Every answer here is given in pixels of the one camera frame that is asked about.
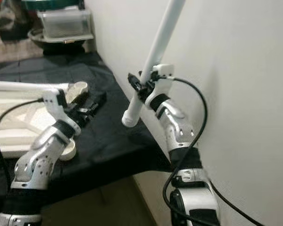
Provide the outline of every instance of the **white pole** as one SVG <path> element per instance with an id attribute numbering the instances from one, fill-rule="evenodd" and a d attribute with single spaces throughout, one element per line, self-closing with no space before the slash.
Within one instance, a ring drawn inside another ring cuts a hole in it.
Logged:
<path id="1" fill-rule="evenodd" d="M 152 67 L 159 64 L 169 43 L 172 32 L 175 28 L 185 0 L 170 0 L 163 15 L 162 21 L 151 46 L 150 53 L 141 73 L 141 84 L 150 80 Z M 127 127 L 137 124 L 142 102 L 138 99 L 137 93 L 131 99 L 128 109 L 124 112 L 122 122 Z"/>
<path id="2" fill-rule="evenodd" d="M 26 82 L 14 82 L 14 81 L 0 81 L 0 91 L 63 89 L 63 91 L 67 93 L 68 88 L 69 88 L 68 83 L 40 84 L 40 83 L 26 83 Z"/>

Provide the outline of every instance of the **clear plastic container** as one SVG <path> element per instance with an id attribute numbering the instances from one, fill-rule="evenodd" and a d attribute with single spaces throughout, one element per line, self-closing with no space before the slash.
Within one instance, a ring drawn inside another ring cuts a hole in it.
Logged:
<path id="1" fill-rule="evenodd" d="M 91 36 L 90 12 L 65 9 L 39 12 L 44 27 L 44 36 L 49 39 Z"/>

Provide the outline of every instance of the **white wall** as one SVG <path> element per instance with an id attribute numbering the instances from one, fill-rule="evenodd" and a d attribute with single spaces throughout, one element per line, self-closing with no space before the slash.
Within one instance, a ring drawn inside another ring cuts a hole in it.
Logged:
<path id="1" fill-rule="evenodd" d="M 144 64 L 166 0 L 86 0 L 98 52 L 127 97 L 127 73 Z M 163 58 L 194 82 L 209 103 L 200 140 L 203 164 L 219 190 L 267 226 L 283 226 L 283 0 L 187 0 Z M 171 95 L 199 128 L 202 108 L 180 84 Z M 165 150 L 153 112 L 142 118 Z M 169 212 L 161 197 L 166 174 L 136 175 L 158 225 Z M 250 226 L 221 201 L 224 226 Z"/>

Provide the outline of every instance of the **robotic arm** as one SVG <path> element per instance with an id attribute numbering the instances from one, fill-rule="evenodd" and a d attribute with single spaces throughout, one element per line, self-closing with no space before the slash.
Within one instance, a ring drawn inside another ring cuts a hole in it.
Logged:
<path id="1" fill-rule="evenodd" d="M 152 69 L 156 77 L 172 77 L 172 65 L 156 65 Z M 165 131 L 167 150 L 171 164 L 176 168 L 195 138 L 191 124 L 181 109 L 167 96 L 172 80 L 160 79 L 141 85 L 139 79 L 129 74 L 129 83 L 137 91 L 139 99 L 156 117 Z M 219 224 L 219 208 L 212 186 L 204 171 L 197 148 L 191 148 L 177 175 L 172 179 L 175 190 L 170 194 L 173 207 L 193 218 Z M 200 226 L 171 211 L 173 226 Z"/>
<path id="2" fill-rule="evenodd" d="M 57 121 L 17 161 L 15 178 L 0 213 L 0 226 L 41 225 L 40 210 L 56 161 L 70 138 L 81 133 L 88 116 L 94 116 L 106 101 L 106 96 L 100 95 L 90 108 L 80 108 L 78 100 L 67 105 L 63 91 L 51 89 L 44 93 L 43 101 L 47 111 Z"/>

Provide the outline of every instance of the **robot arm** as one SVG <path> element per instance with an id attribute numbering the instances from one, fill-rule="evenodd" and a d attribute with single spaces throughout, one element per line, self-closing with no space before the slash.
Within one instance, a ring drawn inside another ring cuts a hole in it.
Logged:
<path id="1" fill-rule="evenodd" d="M 157 65 L 153 67 L 152 73 L 171 77 L 173 66 Z M 161 79 L 141 85 L 131 74 L 128 80 L 145 106 L 155 111 L 165 131 L 171 164 L 176 168 L 196 135 L 184 112 L 167 96 L 172 81 Z M 172 179 L 172 185 L 175 190 L 171 192 L 170 202 L 177 210 L 193 218 L 220 225 L 218 204 L 197 148 L 193 147 L 189 151 L 177 175 Z M 171 216 L 173 226 L 199 226 L 173 211 Z"/>
<path id="2" fill-rule="evenodd" d="M 99 97 L 86 109 L 76 103 L 67 105 L 60 90 L 51 89 L 44 93 L 47 111 L 57 121 L 40 134 L 30 150 L 17 161 L 15 178 L 0 213 L 0 226 L 41 225 L 40 210 L 55 163 L 70 138 L 81 133 L 88 116 L 94 116 L 105 102 L 105 95 Z"/>

